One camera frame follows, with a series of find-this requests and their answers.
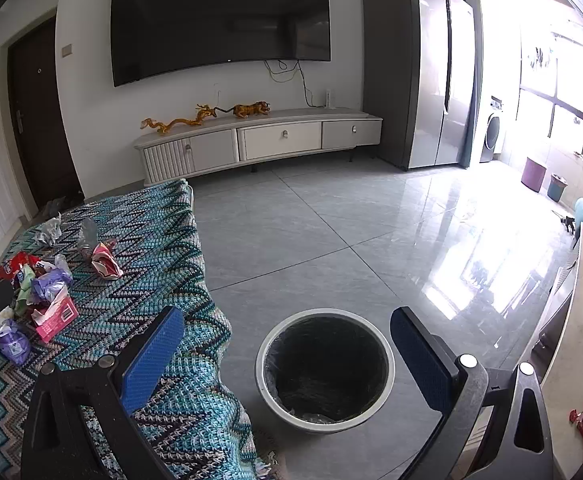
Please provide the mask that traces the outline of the large black wall television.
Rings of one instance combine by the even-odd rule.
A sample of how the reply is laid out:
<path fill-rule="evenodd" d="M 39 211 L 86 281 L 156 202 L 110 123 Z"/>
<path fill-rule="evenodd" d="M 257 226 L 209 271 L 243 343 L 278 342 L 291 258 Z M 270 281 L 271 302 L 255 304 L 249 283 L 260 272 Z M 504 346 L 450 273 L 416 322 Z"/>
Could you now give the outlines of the large black wall television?
<path fill-rule="evenodd" d="M 329 0 L 110 0 L 113 83 L 252 61 L 327 62 Z"/>

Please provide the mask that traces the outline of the round grey trash bin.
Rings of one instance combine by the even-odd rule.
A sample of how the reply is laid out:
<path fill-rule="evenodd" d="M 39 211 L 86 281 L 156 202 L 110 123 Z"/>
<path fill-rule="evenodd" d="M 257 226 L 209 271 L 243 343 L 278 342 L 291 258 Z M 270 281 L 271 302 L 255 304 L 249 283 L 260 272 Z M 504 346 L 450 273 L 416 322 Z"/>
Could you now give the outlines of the round grey trash bin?
<path fill-rule="evenodd" d="M 311 309 L 267 334 L 255 377 L 264 403 L 287 425 L 307 434 L 338 434 L 385 405 L 395 383 L 395 356 L 366 318 Z"/>

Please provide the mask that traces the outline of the teal zigzag knitted blanket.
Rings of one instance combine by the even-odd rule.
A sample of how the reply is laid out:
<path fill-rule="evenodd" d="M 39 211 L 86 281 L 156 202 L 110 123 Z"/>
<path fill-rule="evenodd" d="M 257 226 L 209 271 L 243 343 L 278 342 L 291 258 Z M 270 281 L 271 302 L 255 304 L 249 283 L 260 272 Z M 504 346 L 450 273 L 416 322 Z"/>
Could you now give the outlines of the teal zigzag knitted blanket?
<path fill-rule="evenodd" d="M 124 270 L 118 280 L 101 278 L 78 252 L 85 218 L 98 226 L 100 243 L 116 242 L 114 257 Z M 77 207 L 62 217 L 62 236 L 53 247 L 40 245 L 34 230 L 27 230 L 7 247 L 9 255 L 18 252 L 49 261 L 65 256 L 79 315 L 48 344 L 35 341 L 23 366 L 0 353 L 0 474 L 19 474 L 26 415 L 42 365 L 74 370 L 118 354 L 165 307 L 183 313 L 184 334 L 150 400 L 133 415 L 144 437 L 179 479 L 262 479 L 269 473 L 243 405 L 220 377 L 232 327 L 205 282 L 188 181 Z"/>

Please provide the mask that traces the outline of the dark brown entrance door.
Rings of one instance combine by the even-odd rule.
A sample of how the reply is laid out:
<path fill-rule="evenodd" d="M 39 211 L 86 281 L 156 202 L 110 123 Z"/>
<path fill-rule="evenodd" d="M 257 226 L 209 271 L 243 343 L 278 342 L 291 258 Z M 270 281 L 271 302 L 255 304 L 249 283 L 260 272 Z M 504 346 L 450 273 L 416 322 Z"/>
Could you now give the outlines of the dark brown entrance door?
<path fill-rule="evenodd" d="M 57 92 L 54 18 L 8 47 L 7 91 L 19 159 L 37 207 L 80 204 L 84 195 Z"/>

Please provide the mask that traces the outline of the clear plastic candy wrapper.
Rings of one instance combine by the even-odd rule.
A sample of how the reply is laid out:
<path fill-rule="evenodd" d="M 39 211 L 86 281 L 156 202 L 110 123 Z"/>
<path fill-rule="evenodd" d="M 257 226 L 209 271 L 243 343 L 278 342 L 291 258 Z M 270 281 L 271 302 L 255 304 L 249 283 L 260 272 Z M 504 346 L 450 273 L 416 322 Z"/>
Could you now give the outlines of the clear plastic candy wrapper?
<path fill-rule="evenodd" d="M 85 218 L 80 223 L 77 238 L 77 250 L 84 259 L 90 259 L 94 249 L 98 247 L 98 226 L 91 218 Z"/>

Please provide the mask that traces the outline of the red snack wrapper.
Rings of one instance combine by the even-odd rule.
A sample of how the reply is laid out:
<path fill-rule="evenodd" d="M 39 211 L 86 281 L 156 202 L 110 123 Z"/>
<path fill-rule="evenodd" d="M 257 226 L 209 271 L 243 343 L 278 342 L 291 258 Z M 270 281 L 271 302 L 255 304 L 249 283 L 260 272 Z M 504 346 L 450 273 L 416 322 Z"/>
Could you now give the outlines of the red snack wrapper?
<path fill-rule="evenodd" d="M 16 274 L 22 270 L 26 264 L 34 268 L 40 259 L 28 252 L 18 252 L 10 260 L 0 264 L 0 280 L 13 281 Z"/>

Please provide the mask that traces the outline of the front-load washing machine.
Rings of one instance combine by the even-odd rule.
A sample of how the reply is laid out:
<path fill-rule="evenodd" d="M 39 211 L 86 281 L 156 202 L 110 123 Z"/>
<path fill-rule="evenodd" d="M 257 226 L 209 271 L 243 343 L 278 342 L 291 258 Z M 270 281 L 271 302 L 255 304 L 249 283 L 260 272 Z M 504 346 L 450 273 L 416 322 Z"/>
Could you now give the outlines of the front-load washing machine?
<path fill-rule="evenodd" d="M 500 135 L 502 110 L 502 100 L 496 96 L 490 96 L 490 114 L 487 119 L 487 128 L 485 128 L 480 162 L 491 162 L 494 158 Z"/>

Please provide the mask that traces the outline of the clear silver wrapper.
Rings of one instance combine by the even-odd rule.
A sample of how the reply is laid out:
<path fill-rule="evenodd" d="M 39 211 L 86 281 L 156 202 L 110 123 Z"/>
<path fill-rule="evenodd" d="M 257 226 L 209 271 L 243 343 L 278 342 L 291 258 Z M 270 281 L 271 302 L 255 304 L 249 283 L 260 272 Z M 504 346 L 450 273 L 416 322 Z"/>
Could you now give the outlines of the clear silver wrapper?
<path fill-rule="evenodd" d="M 34 240 L 45 247 L 53 247 L 62 236 L 62 215 L 57 214 L 37 226 Z"/>

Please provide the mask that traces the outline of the white low TV cabinet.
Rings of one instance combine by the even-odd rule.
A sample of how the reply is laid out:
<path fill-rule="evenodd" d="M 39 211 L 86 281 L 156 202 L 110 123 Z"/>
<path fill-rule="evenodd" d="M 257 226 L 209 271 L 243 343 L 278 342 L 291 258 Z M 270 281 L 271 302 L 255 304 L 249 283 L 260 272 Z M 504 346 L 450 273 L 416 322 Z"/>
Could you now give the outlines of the white low TV cabinet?
<path fill-rule="evenodd" d="M 145 183 L 252 166 L 290 157 L 354 150 L 380 142 L 383 119 L 348 108 L 273 110 L 267 115 L 210 118 L 136 140 Z"/>

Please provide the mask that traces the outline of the teal small waste bin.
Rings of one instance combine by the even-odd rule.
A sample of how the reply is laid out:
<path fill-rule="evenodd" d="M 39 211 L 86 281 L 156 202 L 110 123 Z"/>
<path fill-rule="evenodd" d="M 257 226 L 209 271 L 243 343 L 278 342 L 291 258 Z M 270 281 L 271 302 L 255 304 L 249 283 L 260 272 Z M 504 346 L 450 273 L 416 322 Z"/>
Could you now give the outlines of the teal small waste bin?
<path fill-rule="evenodd" d="M 547 196 L 555 203 L 559 203 L 565 188 L 567 188 L 567 181 L 558 174 L 551 174 L 549 187 L 547 188 Z"/>

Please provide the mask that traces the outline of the purple round stool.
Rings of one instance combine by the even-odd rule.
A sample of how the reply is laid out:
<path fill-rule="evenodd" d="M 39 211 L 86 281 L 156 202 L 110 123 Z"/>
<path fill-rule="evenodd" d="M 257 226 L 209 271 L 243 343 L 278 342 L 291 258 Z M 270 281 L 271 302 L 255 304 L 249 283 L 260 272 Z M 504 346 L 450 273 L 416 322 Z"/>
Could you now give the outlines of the purple round stool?
<path fill-rule="evenodd" d="M 543 166 L 531 157 L 526 159 L 520 182 L 533 192 L 540 192 L 546 174 L 546 166 Z"/>

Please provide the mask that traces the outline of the red white wrapper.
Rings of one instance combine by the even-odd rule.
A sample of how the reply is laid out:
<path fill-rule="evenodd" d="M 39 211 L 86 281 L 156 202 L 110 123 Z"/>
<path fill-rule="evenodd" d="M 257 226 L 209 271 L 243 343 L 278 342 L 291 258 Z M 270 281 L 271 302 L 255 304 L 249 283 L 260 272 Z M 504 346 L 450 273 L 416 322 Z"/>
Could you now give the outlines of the red white wrapper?
<path fill-rule="evenodd" d="M 106 240 L 106 242 L 96 244 L 91 250 L 91 264 L 96 273 L 104 280 L 118 280 L 124 275 L 124 270 L 121 269 L 114 257 L 115 247 L 114 240 Z"/>

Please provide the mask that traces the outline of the silver double-door refrigerator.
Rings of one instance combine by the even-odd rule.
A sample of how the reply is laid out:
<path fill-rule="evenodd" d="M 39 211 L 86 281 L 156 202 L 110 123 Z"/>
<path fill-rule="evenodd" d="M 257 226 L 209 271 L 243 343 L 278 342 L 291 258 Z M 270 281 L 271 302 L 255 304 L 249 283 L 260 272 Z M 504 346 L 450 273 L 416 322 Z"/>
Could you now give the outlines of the silver double-door refrigerator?
<path fill-rule="evenodd" d="M 447 0 L 363 0 L 363 110 L 383 119 L 379 154 L 405 170 L 437 162 L 448 89 Z"/>

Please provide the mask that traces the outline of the golden dragon figurine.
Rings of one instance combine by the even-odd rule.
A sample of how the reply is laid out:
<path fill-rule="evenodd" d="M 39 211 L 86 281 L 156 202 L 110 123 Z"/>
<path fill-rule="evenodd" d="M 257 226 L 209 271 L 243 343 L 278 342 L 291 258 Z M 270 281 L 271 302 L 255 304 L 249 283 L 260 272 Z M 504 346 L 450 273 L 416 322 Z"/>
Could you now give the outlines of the golden dragon figurine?
<path fill-rule="evenodd" d="M 198 127 L 203 125 L 207 118 L 217 118 L 217 107 L 205 105 L 196 105 L 196 116 L 193 119 L 188 118 L 174 118 L 171 122 L 158 122 L 153 118 L 145 118 L 142 120 L 140 128 L 146 129 L 150 128 L 154 130 L 159 136 L 166 136 L 174 127 L 177 126 L 188 126 L 188 127 Z"/>

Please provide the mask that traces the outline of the purple wrapper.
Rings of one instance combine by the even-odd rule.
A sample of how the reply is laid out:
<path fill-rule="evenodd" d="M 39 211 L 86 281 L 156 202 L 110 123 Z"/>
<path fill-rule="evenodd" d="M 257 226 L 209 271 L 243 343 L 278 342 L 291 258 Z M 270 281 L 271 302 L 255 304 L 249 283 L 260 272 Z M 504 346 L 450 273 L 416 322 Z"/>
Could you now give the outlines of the purple wrapper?
<path fill-rule="evenodd" d="M 30 341 L 18 324 L 7 318 L 0 323 L 0 352 L 16 366 L 23 366 L 30 355 Z"/>

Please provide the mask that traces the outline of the pink snack box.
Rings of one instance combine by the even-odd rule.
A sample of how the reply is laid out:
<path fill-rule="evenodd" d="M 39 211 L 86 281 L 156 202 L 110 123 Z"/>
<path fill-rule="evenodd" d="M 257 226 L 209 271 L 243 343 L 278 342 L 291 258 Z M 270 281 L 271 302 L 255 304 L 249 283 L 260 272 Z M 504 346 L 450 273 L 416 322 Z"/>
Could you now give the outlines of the pink snack box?
<path fill-rule="evenodd" d="M 69 296 L 68 288 L 64 286 L 44 312 L 34 309 L 31 311 L 30 318 L 37 334 L 47 344 L 78 318 L 78 315 L 78 309 Z"/>

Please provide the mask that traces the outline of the green paper wrapper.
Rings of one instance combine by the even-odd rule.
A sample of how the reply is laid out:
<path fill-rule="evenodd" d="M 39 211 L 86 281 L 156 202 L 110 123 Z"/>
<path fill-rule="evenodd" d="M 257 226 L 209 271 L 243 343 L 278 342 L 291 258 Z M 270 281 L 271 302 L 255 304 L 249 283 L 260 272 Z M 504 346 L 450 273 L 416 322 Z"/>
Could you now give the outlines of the green paper wrapper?
<path fill-rule="evenodd" d="M 16 273 L 18 292 L 16 295 L 14 312 L 20 318 L 28 308 L 28 300 L 31 296 L 32 281 L 36 278 L 34 270 L 29 264 L 24 264 Z"/>

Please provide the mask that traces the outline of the golden tiger figurine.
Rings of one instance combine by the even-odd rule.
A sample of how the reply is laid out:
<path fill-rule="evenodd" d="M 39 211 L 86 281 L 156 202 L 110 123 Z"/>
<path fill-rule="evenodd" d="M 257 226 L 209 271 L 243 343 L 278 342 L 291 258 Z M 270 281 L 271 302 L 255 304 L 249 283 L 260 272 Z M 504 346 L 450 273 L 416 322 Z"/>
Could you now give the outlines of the golden tiger figurine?
<path fill-rule="evenodd" d="M 252 104 L 236 104 L 231 108 L 216 107 L 217 112 L 232 114 L 236 118 L 267 115 L 270 113 L 270 104 L 266 101 L 258 101 Z"/>

